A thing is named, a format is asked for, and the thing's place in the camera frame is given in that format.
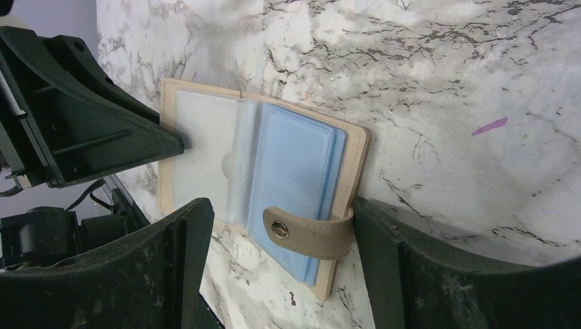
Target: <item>marble surface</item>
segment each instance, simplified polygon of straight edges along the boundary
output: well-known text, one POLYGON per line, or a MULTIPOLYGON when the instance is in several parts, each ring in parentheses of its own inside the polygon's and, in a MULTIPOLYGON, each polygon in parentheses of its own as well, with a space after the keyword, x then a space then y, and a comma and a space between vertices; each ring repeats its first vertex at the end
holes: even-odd
MULTIPOLYGON (((576 1, 97 0, 97 11, 102 67, 148 106, 175 77, 318 108, 371 130, 360 195, 397 219, 516 263, 581 253, 576 1)), ((153 221, 156 171, 120 174, 153 221)), ((227 328, 373 328, 355 245, 320 304, 246 236, 215 230, 201 292, 227 328)))

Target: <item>snap button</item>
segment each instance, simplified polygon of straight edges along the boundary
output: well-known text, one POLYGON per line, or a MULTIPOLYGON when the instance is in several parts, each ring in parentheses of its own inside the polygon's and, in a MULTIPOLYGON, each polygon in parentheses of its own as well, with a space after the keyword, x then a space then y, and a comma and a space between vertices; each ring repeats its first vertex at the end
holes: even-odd
POLYGON ((288 228, 286 227, 286 225, 284 225, 284 223, 280 221, 275 221, 271 228, 274 235, 276 235, 277 238, 279 239, 288 238, 288 228))

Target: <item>card holder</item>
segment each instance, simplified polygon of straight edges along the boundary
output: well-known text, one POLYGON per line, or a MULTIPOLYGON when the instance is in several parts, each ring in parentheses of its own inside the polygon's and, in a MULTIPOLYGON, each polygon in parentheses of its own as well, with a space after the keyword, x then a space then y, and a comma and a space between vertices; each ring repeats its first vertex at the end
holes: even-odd
POLYGON ((312 286, 317 260, 273 243, 262 216, 268 207, 277 206, 307 219, 327 220, 345 133, 320 121, 265 104, 258 134, 248 232, 290 275, 312 286))
POLYGON ((188 149, 160 162, 159 207, 209 197, 217 225, 247 231, 324 301, 336 260, 349 252, 367 131, 295 104, 179 80, 163 80, 161 103, 161 123, 177 128, 188 149))

